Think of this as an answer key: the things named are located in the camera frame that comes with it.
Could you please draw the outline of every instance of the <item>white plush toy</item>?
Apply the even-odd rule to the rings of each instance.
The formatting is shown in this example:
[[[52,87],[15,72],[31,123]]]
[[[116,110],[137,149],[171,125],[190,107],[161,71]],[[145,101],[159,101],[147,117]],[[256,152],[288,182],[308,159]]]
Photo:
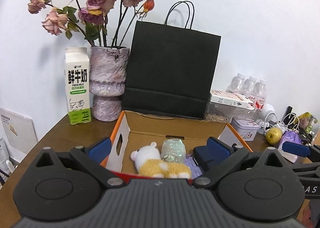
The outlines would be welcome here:
[[[157,143],[131,153],[130,158],[134,161],[139,175],[158,178],[191,178],[191,170],[188,166],[161,160],[160,152],[156,148]]]

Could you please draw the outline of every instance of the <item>white notebook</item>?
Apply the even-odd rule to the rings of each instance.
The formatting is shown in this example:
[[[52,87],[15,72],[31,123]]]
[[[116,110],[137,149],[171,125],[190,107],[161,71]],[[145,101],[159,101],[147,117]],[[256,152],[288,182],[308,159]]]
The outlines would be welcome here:
[[[9,145],[28,154],[38,142],[33,120],[3,108],[0,117]]]

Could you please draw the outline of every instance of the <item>white cable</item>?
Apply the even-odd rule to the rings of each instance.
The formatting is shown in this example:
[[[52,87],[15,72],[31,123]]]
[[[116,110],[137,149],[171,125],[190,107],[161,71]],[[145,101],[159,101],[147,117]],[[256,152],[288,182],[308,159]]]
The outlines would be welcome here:
[[[299,120],[299,118],[298,118],[294,113],[292,113],[292,112],[288,113],[286,116],[284,116],[283,120],[284,120],[285,118],[287,118],[289,115],[293,115],[294,117],[293,117],[293,118],[289,121],[289,123],[288,123],[287,125],[285,125],[285,126],[288,127],[289,125],[293,124],[293,123],[296,121],[296,119],[297,119],[297,120],[298,120],[298,123],[293,126],[292,130],[296,129],[297,131],[299,131],[300,120]]]
[[[294,113],[290,112],[290,113],[288,113],[286,116],[284,116],[283,120],[284,120],[285,118],[287,118],[289,115],[293,115],[293,116],[294,116],[292,119],[290,119],[290,121],[289,121],[288,124],[284,124],[283,120],[282,120],[282,121],[279,121],[279,120],[278,120],[278,117],[277,117],[277,115],[276,115],[274,112],[270,112],[270,113],[268,113],[268,114],[266,115],[266,117],[265,117],[265,119],[264,119],[264,122],[263,122],[263,127],[264,127],[264,131],[265,131],[265,132],[267,132],[267,131],[266,131],[266,127],[267,127],[266,119],[267,119],[268,116],[271,115],[271,114],[273,114],[273,115],[276,117],[276,120],[277,120],[277,121],[276,121],[276,124],[278,124],[279,126],[285,128],[286,131],[289,131],[290,129],[288,129],[288,126],[291,125],[291,124],[293,124],[293,123],[295,122],[295,120],[298,119],[298,123],[295,124],[291,130],[293,131],[294,129],[296,129],[297,131],[299,131],[300,120],[299,120],[299,118],[298,118]]]

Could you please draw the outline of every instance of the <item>small white fan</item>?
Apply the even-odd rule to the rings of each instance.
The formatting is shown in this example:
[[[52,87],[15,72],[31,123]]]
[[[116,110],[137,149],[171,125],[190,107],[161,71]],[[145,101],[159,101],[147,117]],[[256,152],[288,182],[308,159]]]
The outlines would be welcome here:
[[[275,108],[269,104],[265,103],[262,107],[262,110],[259,114],[259,119],[257,119],[256,123],[260,126],[263,127],[264,122],[271,121],[274,117]]]

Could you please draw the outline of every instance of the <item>glittery jar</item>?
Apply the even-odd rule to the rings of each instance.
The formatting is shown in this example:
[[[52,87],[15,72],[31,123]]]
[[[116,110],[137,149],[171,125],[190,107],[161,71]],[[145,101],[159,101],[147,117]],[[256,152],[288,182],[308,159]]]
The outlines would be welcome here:
[[[167,162],[184,163],[186,147],[180,139],[165,140],[161,149],[161,159]]]
[[[90,57],[90,92],[103,97],[124,93],[129,48],[92,46]]]

